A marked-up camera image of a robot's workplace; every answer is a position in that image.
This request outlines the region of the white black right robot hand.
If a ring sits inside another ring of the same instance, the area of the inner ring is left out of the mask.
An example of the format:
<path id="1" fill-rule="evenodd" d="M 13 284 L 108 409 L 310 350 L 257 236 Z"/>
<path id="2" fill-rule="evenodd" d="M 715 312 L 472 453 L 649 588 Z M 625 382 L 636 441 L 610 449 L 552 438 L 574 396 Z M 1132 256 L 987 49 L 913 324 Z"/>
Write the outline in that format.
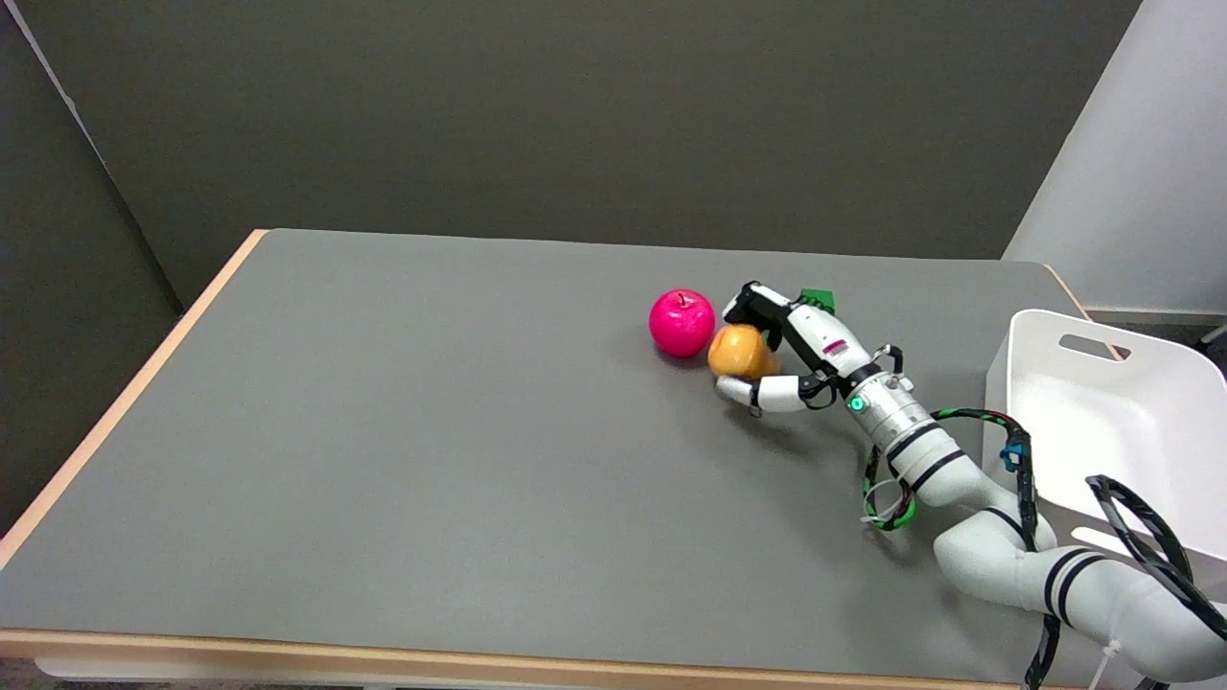
<path id="1" fill-rule="evenodd" d="M 755 415 L 818 410 L 817 397 L 850 397 L 852 390 L 883 370 L 860 345 L 845 323 L 811 303 L 789 300 L 758 281 L 745 284 L 723 311 L 729 327 L 755 327 L 767 333 L 771 351 L 787 343 L 809 367 L 806 376 L 766 376 L 750 381 L 721 374 L 715 388 Z"/>

